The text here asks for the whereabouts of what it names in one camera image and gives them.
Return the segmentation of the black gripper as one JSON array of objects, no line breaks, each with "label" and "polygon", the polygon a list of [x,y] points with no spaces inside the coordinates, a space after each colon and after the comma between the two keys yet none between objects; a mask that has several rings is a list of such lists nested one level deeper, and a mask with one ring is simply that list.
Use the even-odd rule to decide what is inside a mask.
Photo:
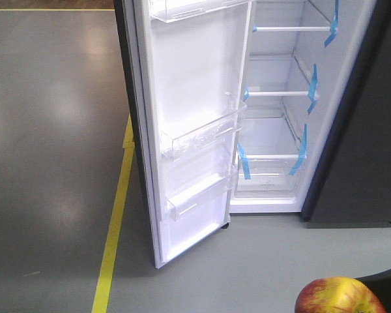
[{"label": "black gripper", "polygon": [[358,278],[379,299],[387,312],[391,312],[391,269]]}]

